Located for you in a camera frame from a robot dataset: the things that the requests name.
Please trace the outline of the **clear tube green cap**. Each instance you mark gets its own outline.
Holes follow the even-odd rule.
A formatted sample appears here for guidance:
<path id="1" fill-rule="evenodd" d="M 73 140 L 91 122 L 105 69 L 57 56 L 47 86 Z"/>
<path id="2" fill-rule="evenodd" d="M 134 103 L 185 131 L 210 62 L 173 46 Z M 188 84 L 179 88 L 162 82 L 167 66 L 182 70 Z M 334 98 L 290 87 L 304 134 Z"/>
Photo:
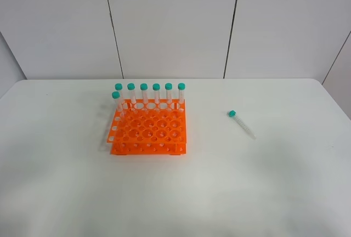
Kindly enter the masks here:
<path id="1" fill-rule="evenodd" d="M 256 140 L 257 137 L 253 130 L 249 128 L 249 126 L 239 117 L 235 110 L 231 110 L 228 112 L 228 116 L 233 119 L 252 139 Z"/>

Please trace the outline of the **rack tube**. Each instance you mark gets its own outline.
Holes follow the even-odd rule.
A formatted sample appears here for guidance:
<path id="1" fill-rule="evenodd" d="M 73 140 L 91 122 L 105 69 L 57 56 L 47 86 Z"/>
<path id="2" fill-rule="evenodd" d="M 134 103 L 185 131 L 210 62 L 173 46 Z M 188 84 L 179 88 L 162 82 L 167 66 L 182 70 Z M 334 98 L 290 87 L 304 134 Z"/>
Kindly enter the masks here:
<path id="1" fill-rule="evenodd" d="M 154 102 L 156 105 L 160 103 L 160 85 L 158 83 L 154 83 L 152 85 L 152 89 L 154 91 Z"/>
<path id="2" fill-rule="evenodd" d="M 184 92 L 185 92 L 185 84 L 184 83 L 179 83 L 178 84 L 178 101 L 179 104 L 184 103 Z"/>
<path id="3" fill-rule="evenodd" d="M 124 96 L 123 96 L 123 85 L 121 83 L 115 84 L 115 90 L 119 94 L 119 100 L 121 104 L 124 104 Z"/>
<path id="4" fill-rule="evenodd" d="M 166 83 L 165 84 L 165 89 L 166 89 L 166 99 L 167 99 L 167 104 L 171 105 L 172 103 L 172 84 L 171 83 Z"/>
<path id="5" fill-rule="evenodd" d="M 116 104 L 116 111 L 118 112 L 118 115 L 120 118 L 124 118 L 124 108 L 123 108 L 123 99 L 121 98 L 121 95 L 118 91 L 112 92 L 112 98 Z"/>
<path id="6" fill-rule="evenodd" d="M 129 96 L 132 104 L 136 104 L 136 95 L 135 95 L 135 85 L 134 83 L 129 83 L 127 85 L 127 89 L 129 90 Z"/>
<path id="7" fill-rule="evenodd" d="M 140 89 L 141 89 L 143 103 L 147 104 L 149 102 L 149 99 L 148 99 L 148 85 L 146 83 L 142 83 L 140 85 Z"/>

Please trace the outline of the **orange test tube rack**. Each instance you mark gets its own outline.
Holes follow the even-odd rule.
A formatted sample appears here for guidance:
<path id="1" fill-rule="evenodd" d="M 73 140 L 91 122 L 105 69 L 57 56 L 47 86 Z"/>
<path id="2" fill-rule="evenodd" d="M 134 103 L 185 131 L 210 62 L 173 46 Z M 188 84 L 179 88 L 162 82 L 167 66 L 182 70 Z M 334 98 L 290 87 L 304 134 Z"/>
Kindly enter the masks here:
<path id="1" fill-rule="evenodd" d="M 116 110 L 106 139 L 111 155 L 184 155 L 186 153 L 186 107 L 177 99 L 157 105 L 149 100 L 132 104 L 126 99 L 123 111 Z"/>

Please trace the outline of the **rack tube front left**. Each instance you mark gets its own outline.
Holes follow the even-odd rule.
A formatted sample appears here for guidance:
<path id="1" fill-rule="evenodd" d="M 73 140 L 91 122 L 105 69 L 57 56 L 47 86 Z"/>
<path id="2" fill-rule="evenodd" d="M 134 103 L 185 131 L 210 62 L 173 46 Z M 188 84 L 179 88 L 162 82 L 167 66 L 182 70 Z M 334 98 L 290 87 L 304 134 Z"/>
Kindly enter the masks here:
<path id="1" fill-rule="evenodd" d="M 116 104 L 116 111 L 118 112 L 118 115 L 120 118 L 124 118 L 124 108 L 123 108 L 123 99 L 121 98 L 121 95 L 118 91 L 112 92 L 112 98 Z"/>

